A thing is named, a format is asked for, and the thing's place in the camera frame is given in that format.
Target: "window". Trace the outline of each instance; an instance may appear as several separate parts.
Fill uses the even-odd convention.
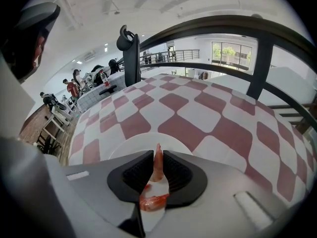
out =
[[[212,42],[212,64],[240,71],[249,70],[252,48],[235,43]]]

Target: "white ceiling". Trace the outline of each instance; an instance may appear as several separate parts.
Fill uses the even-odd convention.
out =
[[[145,38],[175,24],[204,16],[260,14],[309,38],[298,16],[284,0],[31,0],[27,6],[52,1],[61,13],[46,43],[38,71],[23,83],[37,101],[47,81],[73,59],[109,44],[117,51],[119,29],[145,34]],[[34,86],[34,81],[41,84]]]

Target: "bottle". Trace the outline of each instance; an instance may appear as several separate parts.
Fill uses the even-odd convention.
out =
[[[107,79],[107,76],[104,74],[104,72],[102,70],[100,71],[100,78],[106,87],[110,86],[108,79]]]

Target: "red and white checkered pattern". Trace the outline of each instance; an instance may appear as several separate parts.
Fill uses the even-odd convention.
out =
[[[98,102],[77,124],[69,164],[107,160],[126,139],[161,132],[195,156],[236,167],[288,206],[311,190],[317,155],[280,115],[240,92],[157,75]]]

